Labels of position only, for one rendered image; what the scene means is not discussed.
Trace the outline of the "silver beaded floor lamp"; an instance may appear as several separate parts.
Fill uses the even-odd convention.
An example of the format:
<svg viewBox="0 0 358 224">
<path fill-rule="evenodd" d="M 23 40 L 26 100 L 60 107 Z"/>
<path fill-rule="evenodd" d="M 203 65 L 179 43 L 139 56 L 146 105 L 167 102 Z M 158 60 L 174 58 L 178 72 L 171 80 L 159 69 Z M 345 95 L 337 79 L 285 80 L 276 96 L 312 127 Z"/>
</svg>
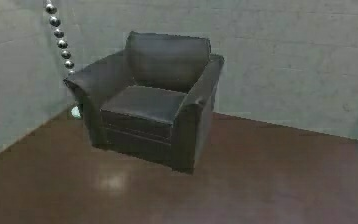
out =
<svg viewBox="0 0 358 224">
<path fill-rule="evenodd" d="M 43 0 L 43 10 L 47 14 L 47 23 L 49 24 L 51 35 L 54 38 L 57 58 L 60 60 L 62 66 L 61 80 L 63 85 L 67 87 L 65 80 L 68 76 L 74 74 L 76 69 L 72 59 L 73 54 L 62 25 L 59 9 L 53 0 Z"/>
</svg>

